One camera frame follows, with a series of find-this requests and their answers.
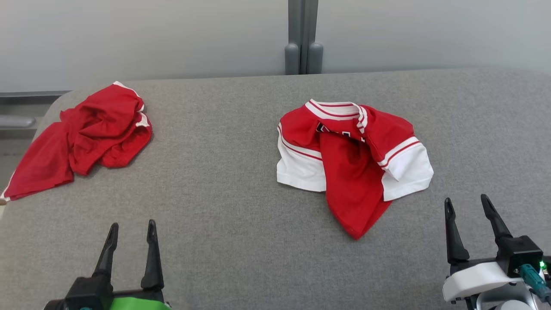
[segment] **white sleeve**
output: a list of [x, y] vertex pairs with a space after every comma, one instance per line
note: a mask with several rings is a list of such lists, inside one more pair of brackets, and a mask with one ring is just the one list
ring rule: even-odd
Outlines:
[[281, 154], [277, 164], [277, 182], [304, 190], [325, 191], [325, 171], [320, 152], [289, 144], [281, 131], [277, 146]]
[[382, 177], [385, 201], [429, 187], [434, 171], [423, 144], [418, 142], [410, 147], [399, 149], [388, 158], [383, 168], [385, 174]]
[[15, 174], [15, 171], [12, 173], [12, 176], [9, 177], [9, 181], [8, 181], [8, 185], [6, 185], [6, 188], [4, 189], [4, 191], [0, 194], [0, 200], [4, 200], [5, 202], [8, 202], [9, 201], [9, 197], [5, 197], [4, 194], [6, 193], [6, 191], [8, 190], [8, 187], [9, 187], [9, 183], [12, 182], [12, 178], [13, 178], [13, 175]]

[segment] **clothing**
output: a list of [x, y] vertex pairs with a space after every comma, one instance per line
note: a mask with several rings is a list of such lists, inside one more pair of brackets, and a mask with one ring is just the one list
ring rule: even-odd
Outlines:
[[88, 175], [92, 166], [126, 166], [149, 142], [151, 123], [144, 103], [119, 82], [60, 113], [30, 145], [0, 199], [15, 200]]
[[426, 148], [405, 119], [351, 102], [313, 99], [278, 126], [277, 181], [325, 191], [329, 209], [359, 239], [393, 199], [426, 189]]

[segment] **green part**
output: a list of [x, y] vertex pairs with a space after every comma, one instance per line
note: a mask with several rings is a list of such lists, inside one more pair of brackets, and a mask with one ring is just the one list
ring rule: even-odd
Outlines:
[[539, 273], [530, 264], [520, 266], [520, 276], [524, 282], [534, 289], [534, 294], [539, 297], [542, 302], [546, 302], [551, 298], [551, 289], [547, 287], [547, 283]]
[[156, 300], [121, 297], [113, 300], [109, 310], [171, 310], [171, 308]]

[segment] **red stripe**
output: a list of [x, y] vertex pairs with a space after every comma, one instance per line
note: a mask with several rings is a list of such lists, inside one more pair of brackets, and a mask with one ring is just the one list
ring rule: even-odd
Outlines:
[[345, 115], [337, 115], [337, 114], [331, 114], [331, 113], [328, 113], [328, 112], [325, 112], [322, 108], [320, 108], [319, 106], [317, 106], [315, 103], [313, 103], [312, 101], [309, 101], [313, 106], [316, 107], [316, 109], [318, 109], [319, 111], [322, 111], [323, 113], [327, 114], [327, 115], [330, 115], [330, 116], [335, 116], [335, 117], [350, 117], [350, 116], [357, 116], [359, 115], [359, 113], [357, 114], [345, 114]]
[[298, 154], [302, 154], [302, 155], [304, 155], [304, 156], [308, 156], [308, 157], [311, 157], [311, 158], [314, 158], [314, 159], [318, 159], [319, 161], [321, 160], [321, 158], [319, 158], [319, 157], [315, 157], [314, 155], [302, 153], [302, 152], [297, 151], [297, 150], [293, 149], [292, 147], [288, 146], [287, 143], [285, 143], [285, 142], [283, 141], [283, 133], [282, 133], [281, 127], [278, 126], [277, 129], [279, 129], [279, 134], [281, 135], [281, 142], [283, 143], [283, 145], [285, 145], [286, 148], [288, 148], [288, 149], [290, 149], [291, 151], [296, 152], [296, 153], [298, 153]]
[[392, 157], [396, 156], [398, 153], [402, 152], [404, 149], [406, 149], [406, 148], [408, 148], [408, 147], [410, 147], [410, 146], [412, 146], [412, 145], [415, 145], [415, 144], [417, 144], [417, 143], [421, 143], [421, 141], [415, 141], [415, 142], [410, 143], [410, 144], [408, 144], [408, 145], [402, 147], [401, 149], [399, 149], [398, 152], [394, 153], [394, 154], [387, 160], [386, 165], [381, 166], [381, 168], [384, 168], [384, 167], [388, 166], [388, 164], [389, 164], [390, 160], [392, 159]]
[[353, 104], [321, 104], [318, 103], [320, 106], [353, 106]]

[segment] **gray table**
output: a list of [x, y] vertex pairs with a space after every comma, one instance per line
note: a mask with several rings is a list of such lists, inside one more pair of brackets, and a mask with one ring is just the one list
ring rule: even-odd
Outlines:
[[[175, 309], [461, 309], [441, 294], [447, 196], [473, 258], [496, 251], [480, 193], [513, 234], [551, 253], [549, 76], [467, 69], [125, 84], [144, 98], [151, 143], [127, 168], [96, 168], [7, 206], [0, 309], [62, 298], [90, 275], [115, 221], [115, 289], [139, 287], [154, 218]], [[59, 98], [39, 132], [104, 86]], [[310, 98], [404, 117], [428, 149], [431, 186], [395, 201], [360, 241], [323, 194], [276, 182], [278, 120]]]

